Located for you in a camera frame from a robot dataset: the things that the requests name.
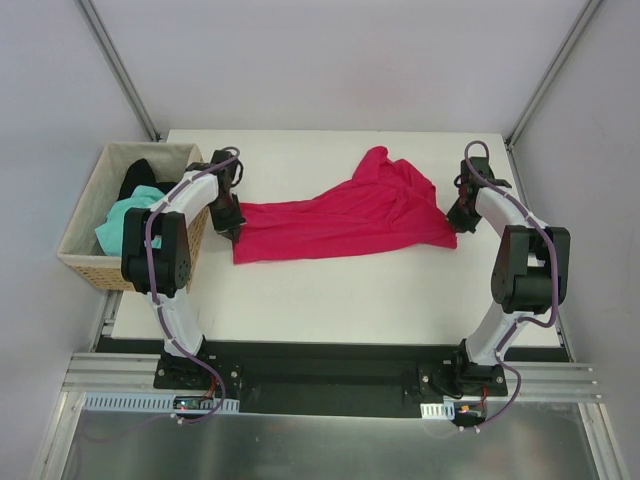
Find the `pink t shirt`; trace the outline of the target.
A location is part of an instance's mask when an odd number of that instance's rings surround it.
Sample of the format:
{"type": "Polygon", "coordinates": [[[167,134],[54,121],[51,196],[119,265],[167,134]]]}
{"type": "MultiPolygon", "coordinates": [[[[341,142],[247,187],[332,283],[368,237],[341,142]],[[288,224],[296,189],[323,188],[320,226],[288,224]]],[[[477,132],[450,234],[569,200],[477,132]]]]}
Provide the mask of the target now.
{"type": "Polygon", "coordinates": [[[352,177],[307,200],[244,203],[236,265],[362,256],[429,245],[454,250],[457,238],[437,205],[436,187],[388,149],[369,149],[352,177]]]}

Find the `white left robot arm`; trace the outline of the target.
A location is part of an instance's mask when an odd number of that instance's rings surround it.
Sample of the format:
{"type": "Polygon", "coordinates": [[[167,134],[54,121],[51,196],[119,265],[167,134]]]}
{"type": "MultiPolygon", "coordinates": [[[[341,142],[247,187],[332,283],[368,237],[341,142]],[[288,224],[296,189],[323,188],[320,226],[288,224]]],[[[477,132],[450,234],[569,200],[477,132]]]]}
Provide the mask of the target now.
{"type": "Polygon", "coordinates": [[[246,219],[233,189],[243,174],[238,148],[216,150],[208,163],[190,164],[160,200],[124,216],[122,276],[149,302],[163,333],[164,350],[183,358],[176,375],[191,389],[209,382],[212,367],[197,355],[204,334],[187,295],[192,270],[188,228],[207,211],[214,231],[237,243],[246,219]]]}

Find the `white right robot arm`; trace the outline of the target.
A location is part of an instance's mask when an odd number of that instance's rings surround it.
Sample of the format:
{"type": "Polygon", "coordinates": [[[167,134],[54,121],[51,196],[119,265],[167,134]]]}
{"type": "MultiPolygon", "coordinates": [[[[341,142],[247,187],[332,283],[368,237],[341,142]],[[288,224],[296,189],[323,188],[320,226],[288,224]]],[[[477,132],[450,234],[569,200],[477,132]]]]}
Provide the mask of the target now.
{"type": "Polygon", "coordinates": [[[473,233],[481,221],[500,237],[490,277],[492,304],[464,340],[466,360],[450,369],[452,387],[473,394],[486,381],[482,366],[495,366],[527,324],[551,328],[568,283],[571,236],[539,220],[497,179],[484,157],[460,164],[458,197],[446,214],[456,233],[473,233]]]}

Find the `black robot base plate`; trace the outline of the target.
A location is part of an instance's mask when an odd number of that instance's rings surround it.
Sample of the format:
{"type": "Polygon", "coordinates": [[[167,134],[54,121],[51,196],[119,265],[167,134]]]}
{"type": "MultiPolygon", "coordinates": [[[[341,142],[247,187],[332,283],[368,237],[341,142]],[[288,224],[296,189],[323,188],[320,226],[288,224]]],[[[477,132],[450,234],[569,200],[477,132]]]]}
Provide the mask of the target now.
{"type": "Polygon", "coordinates": [[[213,388],[243,413],[416,418],[420,407],[508,394],[498,364],[460,347],[207,341],[193,360],[163,352],[153,386],[213,388]]]}

